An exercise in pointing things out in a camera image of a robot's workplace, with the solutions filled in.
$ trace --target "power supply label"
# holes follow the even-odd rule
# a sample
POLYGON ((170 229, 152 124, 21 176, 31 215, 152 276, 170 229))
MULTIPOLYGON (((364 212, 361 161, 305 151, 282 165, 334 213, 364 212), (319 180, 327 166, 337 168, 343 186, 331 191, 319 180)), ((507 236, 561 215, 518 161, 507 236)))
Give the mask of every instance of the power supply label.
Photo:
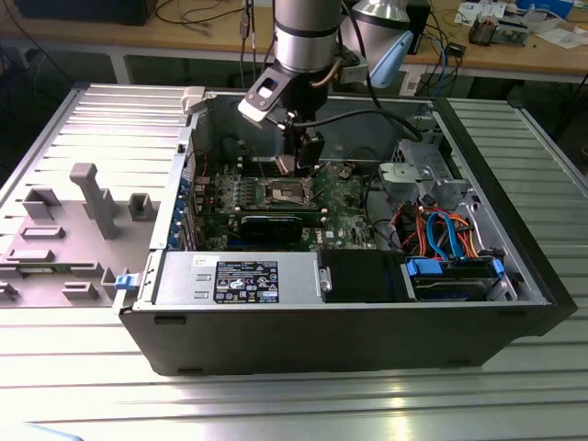
POLYGON ((277 262, 219 262, 216 303, 279 303, 277 262))

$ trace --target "motherboard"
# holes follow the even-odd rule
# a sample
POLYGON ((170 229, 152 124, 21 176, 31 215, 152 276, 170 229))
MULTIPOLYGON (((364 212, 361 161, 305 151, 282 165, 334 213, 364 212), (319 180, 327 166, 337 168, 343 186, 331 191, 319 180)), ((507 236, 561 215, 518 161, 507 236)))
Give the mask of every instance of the motherboard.
POLYGON ((367 222, 365 176, 351 164, 323 163, 304 177, 272 164, 212 166, 196 177, 181 226, 183 249, 313 251, 376 248, 367 222))

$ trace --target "circuit board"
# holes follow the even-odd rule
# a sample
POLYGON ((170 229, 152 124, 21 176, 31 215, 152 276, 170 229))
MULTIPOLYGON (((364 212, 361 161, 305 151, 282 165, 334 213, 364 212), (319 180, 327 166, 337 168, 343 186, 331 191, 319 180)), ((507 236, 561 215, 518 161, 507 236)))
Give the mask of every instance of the circuit board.
POLYGON ((312 251, 376 248, 362 206, 361 175, 343 164, 323 164, 311 177, 247 176, 224 165, 195 182, 199 250, 312 251), (296 222, 296 241, 251 243, 247 221, 296 222))

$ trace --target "sticker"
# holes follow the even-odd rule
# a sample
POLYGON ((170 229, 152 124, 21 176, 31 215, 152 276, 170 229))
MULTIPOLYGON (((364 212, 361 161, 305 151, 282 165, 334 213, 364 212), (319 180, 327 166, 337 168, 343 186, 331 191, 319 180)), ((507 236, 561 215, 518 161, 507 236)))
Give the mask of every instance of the sticker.
POLYGON ((279 303, 277 262, 218 262, 216 303, 279 303))
POLYGON ((219 262, 217 255, 195 255, 192 266, 215 266, 219 262))
POLYGON ((53 270, 51 268, 19 268, 18 272, 23 274, 52 274, 53 270))

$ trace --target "blue latch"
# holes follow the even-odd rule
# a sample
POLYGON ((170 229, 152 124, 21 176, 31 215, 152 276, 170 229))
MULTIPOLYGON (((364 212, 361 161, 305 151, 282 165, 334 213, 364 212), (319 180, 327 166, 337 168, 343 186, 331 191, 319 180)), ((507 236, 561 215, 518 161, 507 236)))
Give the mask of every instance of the blue latch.
POLYGON ((411 259, 406 264, 409 276, 439 276, 443 274, 443 267, 435 259, 411 259))
POLYGON ((190 190, 190 182, 184 177, 180 178, 180 192, 187 193, 190 190))
POLYGON ((171 246, 172 248, 179 248, 179 246, 180 246, 179 238, 175 234, 170 233, 167 236, 167 244, 169 246, 171 246))
POLYGON ((504 276, 504 265, 500 260, 492 260, 492 266, 494 266, 494 270, 496 271, 496 274, 498 274, 498 276, 504 276))
POLYGON ((138 289, 141 284, 141 275, 142 273, 134 273, 117 276, 114 287, 116 289, 138 289))
POLYGON ((184 212, 181 209, 174 208, 174 214, 172 216, 174 221, 180 222, 184 217, 184 212))

